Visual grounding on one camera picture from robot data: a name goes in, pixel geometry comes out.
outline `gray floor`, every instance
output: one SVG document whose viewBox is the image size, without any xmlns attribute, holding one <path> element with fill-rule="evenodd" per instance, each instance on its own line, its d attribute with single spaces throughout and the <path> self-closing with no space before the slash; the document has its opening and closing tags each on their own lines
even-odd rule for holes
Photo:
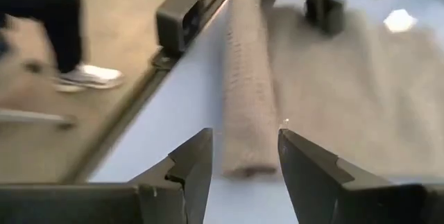
<svg viewBox="0 0 444 224">
<path fill-rule="evenodd" d="M 301 6 L 300 2 L 278 0 L 277 3 Z M 444 28 L 440 24 L 443 0 L 348 0 L 348 5 L 363 10 L 379 23 L 390 11 L 405 8 L 421 25 L 432 27 L 438 41 L 444 43 Z M 218 175 L 225 16 L 226 10 L 222 10 L 165 80 L 156 97 L 141 110 L 90 181 L 126 182 L 159 162 L 200 129 L 213 127 L 216 169 L 205 223 L 297 223 L 282 181 L 230 182 Z M 418 181 L 417 178 L 401 179 L 407 180 Z"/>
<path fill-rule="evenodd" d="M 14 19 L 6 33 L 14 51 L 2 60 L 0 105 L 20 110 L 72 114 L 77 128 L 61 131 L 48 124 L 0 124 L 0 181 L 56 182 L 63 179 L 97 141 L 96 136 L 121 110 L 134 86 L 151 68 L 157 50 L 154 12 L 163 0 L 85 0 L 87 58 L 120 69 L 126 84 L 108 92 L 75 95 L 54 92 L 51 52 L 42 29 Z M 27 74 L 22 62 L 46 64 L 42 76 Z"/>
</svg>

